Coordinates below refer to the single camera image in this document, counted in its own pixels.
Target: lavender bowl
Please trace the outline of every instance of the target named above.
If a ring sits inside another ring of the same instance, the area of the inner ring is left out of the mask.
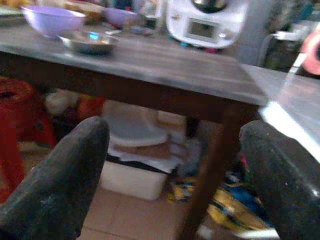
[[[137,17],[137,14],[132,11],[107,7],[104,10],[104,16],[108,23],[116,28],[122,28],[126,18],[129,18],[130,21],[134,21],[134,19]]]
[[[86,20],[86,15],[49,6],[23,6],[26,21],[36,31],[49,39],[56,39],[65,31],[80,30]]]

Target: wall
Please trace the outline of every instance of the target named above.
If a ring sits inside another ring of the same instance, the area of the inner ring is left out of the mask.
[[[265,25],[275,0],[250,0],[250,2],[247,22],[239,40],[224,52],[244,64],[257,65],[260,47],[268,35]]]

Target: appliance display screen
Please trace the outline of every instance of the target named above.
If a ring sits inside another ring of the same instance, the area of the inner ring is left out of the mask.
[[[203,24],[199,22],[191,22],[189,34],[212,38],[214,36],[216,26]]]

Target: metal bowl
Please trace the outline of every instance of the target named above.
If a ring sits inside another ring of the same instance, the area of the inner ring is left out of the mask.
[[[64,32],[59,38],[63,41],[64,46],[71,51],[86,54],[109,53],[119,42],[107,34],[92,31]]]

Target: red plastic stool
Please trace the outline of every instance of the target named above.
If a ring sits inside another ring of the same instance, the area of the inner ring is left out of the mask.
[[[0,77],[0,170],[6,183],[0,189],[0,203],[24,179],[18,141],[36,141],[52,147],[57,144],[39,94],[24,81]]]

